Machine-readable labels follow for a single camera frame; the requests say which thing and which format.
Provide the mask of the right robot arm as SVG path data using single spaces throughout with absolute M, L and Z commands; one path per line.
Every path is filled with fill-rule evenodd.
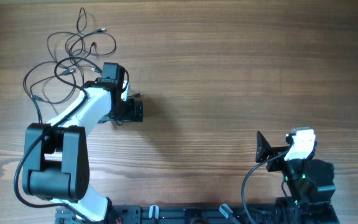
M 317 146 L 314 130 L 295 128 L 285 137 L 286 146 L 272 147 L 257 132 L 255 161 L 266 162 L 269 172 L 281 172 L 290 194 L 276 199 L 282 219 L 289 223 L 338 223 L 331 205 L 335 193 L 334 166 L 314 159 Z

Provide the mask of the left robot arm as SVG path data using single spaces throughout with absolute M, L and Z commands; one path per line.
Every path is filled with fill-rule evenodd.
M 144 107 L 128 96 L 129 73 L 123 66 L 106 62 L 95 69 L 101 76 L 84 83 L 64 112 L 27 128 L 14 191 L 28 207 L 64 207 L 78 223 L 120 223 L 111 200 L 89 184 L 86 138 L 99 123 L 141 122 Z

